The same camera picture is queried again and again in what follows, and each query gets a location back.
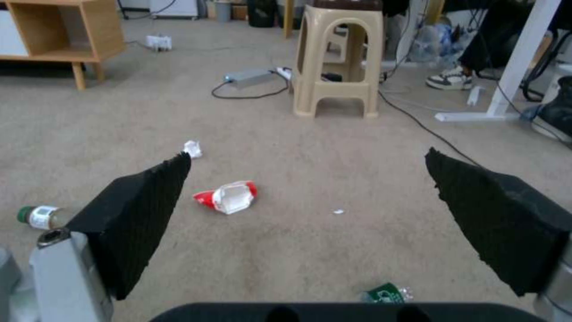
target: black shoe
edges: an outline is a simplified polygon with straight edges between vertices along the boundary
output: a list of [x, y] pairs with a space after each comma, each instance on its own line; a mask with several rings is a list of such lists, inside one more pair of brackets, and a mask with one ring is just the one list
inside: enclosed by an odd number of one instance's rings
[[541, 108], [533, 128], [548, 137], [556, 135], [564, 142], [572, 142], [572, 76], [560, 78], [558, 85], [558, 96]]

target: cabinet leg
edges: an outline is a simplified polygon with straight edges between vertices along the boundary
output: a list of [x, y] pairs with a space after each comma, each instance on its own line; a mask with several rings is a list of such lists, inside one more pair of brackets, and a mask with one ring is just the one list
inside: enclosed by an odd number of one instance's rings
[[84, 72], [81, 70], [80, 62], [72, 62], [71, 68], [73, 69], [73, 76], [76, 78], [76, 86], [79, 91], [85, 89]]
[[96, 73], [97, 80], [98, 80], [99, 82], [104, 81], [104, 80], [105, 80], [105, 75], [104, 75], [104, 69], [103, 69], [103, 67], [101, 66], [101, 63], [100, 63], [100, 62], [94, 62], [94, 63], [92, 63], [92, 66], [93, 66], [93, 70], [94, 70], [95, 73]]

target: small white debris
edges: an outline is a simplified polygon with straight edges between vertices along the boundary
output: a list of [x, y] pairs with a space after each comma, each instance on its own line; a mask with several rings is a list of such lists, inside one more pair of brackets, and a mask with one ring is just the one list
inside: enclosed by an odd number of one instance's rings
[[484, 88], [481, 86], [473, 87], [471, 93], [468, 96], [467, 105], [475, 106], [479, 101], [479, 94], [482, 90], [484, 90]]
[[202, 157], [201, 146], [198, 144], [198, 141], [188, 141], [182, 150], [188, 153], [191, 159]]

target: white desk leg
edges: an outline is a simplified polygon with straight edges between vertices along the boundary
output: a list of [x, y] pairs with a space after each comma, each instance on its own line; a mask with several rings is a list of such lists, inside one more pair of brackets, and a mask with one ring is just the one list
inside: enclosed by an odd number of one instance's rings
[[[537, 0], [534, 3], [534, 7], [499, 82], [500, 87], [509, 99], [512, 100], [514, 98], [560, 1]], [[508, 106], [509, 102], [505, 99], [501, 90], [497, 88], [486, 113], [437, 113], [435, 118], [440, 121], [513, 119], [515, 115], [505, 114]]]

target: black pants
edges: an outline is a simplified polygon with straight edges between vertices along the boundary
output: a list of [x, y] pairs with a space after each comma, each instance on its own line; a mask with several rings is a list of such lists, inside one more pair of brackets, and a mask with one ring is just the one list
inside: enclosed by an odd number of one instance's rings
[[477, 34], [473, 38], [459, 62], [477, 72], [490, 67], [491, 64], [494, 67], [505, 66], [512, 52], [509, 41], [522, 31], [532, 6], [514, 0], [495, 1], [480, 26], [479, 32], [483, 37]]

